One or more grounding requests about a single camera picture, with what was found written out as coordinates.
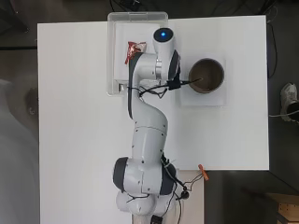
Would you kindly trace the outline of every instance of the transparent plastic container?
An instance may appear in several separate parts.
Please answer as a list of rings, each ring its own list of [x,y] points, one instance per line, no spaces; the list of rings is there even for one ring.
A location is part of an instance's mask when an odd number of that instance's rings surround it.
[[[107,17],[107,94],[123,95],[126,85],[114,78],[116,24],[122,23],[156,23],[167,27],[168,15],[165,12],[113,12]]]

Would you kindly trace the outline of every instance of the black cable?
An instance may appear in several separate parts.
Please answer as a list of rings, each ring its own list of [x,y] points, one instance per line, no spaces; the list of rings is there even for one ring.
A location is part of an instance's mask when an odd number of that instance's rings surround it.
[[[190,185],[190,189],[187,189],[187,191],[192,191],[193,184],[196,183],[196,181],[200,180],[201,178],[203,178],[203,175],[202,175],[200,178],[195,179],[195,180],[193,181],[193,183]]]
[[[178,224],[180,222],[180,219],[181,219],[181,203],[180,203],[180,198],[179,196],[176,194],[177,196],[177,200],[178,200],[178,203],[179,203],[179,216],[178,216]]]
[[[147,196],[142,196],[142,197],[134,197],[134,196],[132,196],[132,195],[130,195],[130,194],[128,194],[132,199],[130,199],[127,203],[129,203],[129,202],[131,202],[131,201],[133,201],[133,200],[135,200],[135,199],[140,199],[140,198],[148,198],[150,195],[148,194]]]
[[[201,176],[201,175],[203,175],[203,174],[197,175],[192,181],[186,181],[186,182],[184,182],[184,185],[185,185],[185,184],[191,184],[191,183],[193,183],[193,181],[194,181],[197,177],[199,177],[199,176]]]
[[[115,12],[114,7],[113,7],[113,4],[112,4],[112,0],[109,0],[109,3],[110,3],[110,6],[111,6],[112,11]]]
[[[219,4],[217,4],[217,5],[214,7],[213,11],[211,12],[210,16],[214,16],[214,14],[215,14],[216,10],[219,8],[219,6],[221,6],[221,5],[222,5],[223,3],[225,3],[225,2],[226,2],[226,0],[223,0],[222,2],[220,2]]]
[[[143,89],[143,92],[140,92],[139,93],[139,96],[142,97],[142,95],[146,92],[150,93],[150,94],[153,94],[153,95],[157,95],[160,99],[162,99],[164,97],[164,95],[166,94],[167,92],[167,88],[165,88],[163,91],[161,92],[157,92],[157,91],[151,91],[151,90],[147,90],[145,89],[144,87],[140,86],[140,89]]]
[[[271,175],[273,175],[276,179],[280,180],[282,183],[284,183],[285,185],[287,185],[290,189],[294,190],[298,195],[299,195],[299,189],[294,188],[292,185],[288,184],[287,182],[285,182],[284,180],[282,180],[281,178],[279,178],[278,176],[276,176],[275,174],[273,174],[271,171],[268,171]]]
[[[156,90],[156,89],[159,89],[159,88],[163,88],[163,87],[168,87],[168,84],[164,84],[164,85],[159,85],[159,86],[155,86],[155,87],[151,87],[149,89],[146,89],[144,91],[141,91],[139,93],[139,96],[142,97],[142,95],[146,92],[150,92],[150,91],[153,91],[153,90]]]
[[[248,0],[244,0],[231,15],[233,16],[238,10],[240,10],[247,3],[247,1]]]
[[[273,69],[272,75],[270,76],[270,74],[268,72],[268,78],[270,79],[271,77],[274,76],[275,72],[277,71],[277,67],[278,67],[278,48],[277,48],[277,41],[275,39],[273,25],[271,23],[267,23],[267,25],[270,27],[271,32],[272,32],[273,45],[274,45],[274,50],[275,50],[275,64],[274,64],[274,69]]]
[[[127,11],[125,7],[123,7],[121,4],[119,4],[116,0],[113,0],[113,2],[118,5],[123,11]]]

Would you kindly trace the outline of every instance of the white table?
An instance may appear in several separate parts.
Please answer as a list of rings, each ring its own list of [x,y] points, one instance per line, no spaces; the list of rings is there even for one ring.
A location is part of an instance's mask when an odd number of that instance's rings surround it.
[[[267,170],[265,18],[169,24],[182,67],[188,52],[225,55],[227,104],[185,108],[175,91],[148,96],[169,121],[166,156],[183,170]],[[134,124],[125,99],[106,94],[106,42],[106,22],[38,25],[42,224],[131,222],[116,208],[112,168],[131,155]]]

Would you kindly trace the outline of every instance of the metal bowl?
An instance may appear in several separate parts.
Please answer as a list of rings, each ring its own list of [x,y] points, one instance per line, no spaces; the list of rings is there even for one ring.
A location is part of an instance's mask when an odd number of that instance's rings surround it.
[[[224,80],[221,64],[213,59],[202,59],[194,64],[190,73],[189,85],[199,93],[210,93],[216,90]]]

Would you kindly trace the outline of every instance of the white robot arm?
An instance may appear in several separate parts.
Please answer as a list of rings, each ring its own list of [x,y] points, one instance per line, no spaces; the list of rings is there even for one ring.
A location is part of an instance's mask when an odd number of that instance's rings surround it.
[[[120,192],[117,206],[137,216],[165,212],[161,195],[170,195],[175,186],[171,176],[176,169],[161,163],[167,136],[167,118],[159,109],[140,100],[142,79],[172,80],[178,72],[179,56],[174,48],[174,34],[168,28],[154,33],[156,54],[138,52],[129,63],[128,112],[135,122],[132,158],[116,161],[113,182]]]

